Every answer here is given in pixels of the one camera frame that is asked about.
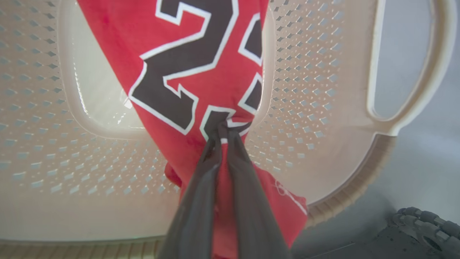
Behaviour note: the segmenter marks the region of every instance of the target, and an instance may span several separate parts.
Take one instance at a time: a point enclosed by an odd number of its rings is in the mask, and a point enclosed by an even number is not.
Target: gray floor
[[[398,110],[421,69],[427,48],[428,1],[387,0],[377,79],[376,110]],[[305,230],[294,255],[310,257],[372,238],[385,217],[415,206],[460,223],[460,26],[446,77],[426,109],[401,130],[381,176],[354,205],[335,218]]]

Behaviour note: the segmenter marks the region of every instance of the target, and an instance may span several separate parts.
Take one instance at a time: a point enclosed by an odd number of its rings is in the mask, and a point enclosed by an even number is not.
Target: beige plastic basket
[[[307,198],[307,226],[363,194],[398,131],[433,96],[453,50],[454,5],[431,1],[420,78],[398,114],[380,118],[373,102],[385,1],[270,3],[263,96],[246,147]],[[164,235],[178,188],[76,1],[3,0],[0,37],[0,239]]]

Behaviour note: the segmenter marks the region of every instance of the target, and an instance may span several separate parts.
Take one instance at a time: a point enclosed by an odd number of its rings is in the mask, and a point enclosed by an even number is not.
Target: red shirt
[[[145,128],[168,160],[166,176],[187,188],[222,120],[244,141],[262,90],[261,27],[267,0],[79,0]],[[218,174],[213,250],[237,257],[227,144]],[[291,246],[307,220],[305,199],[258,167],[271,209]]]

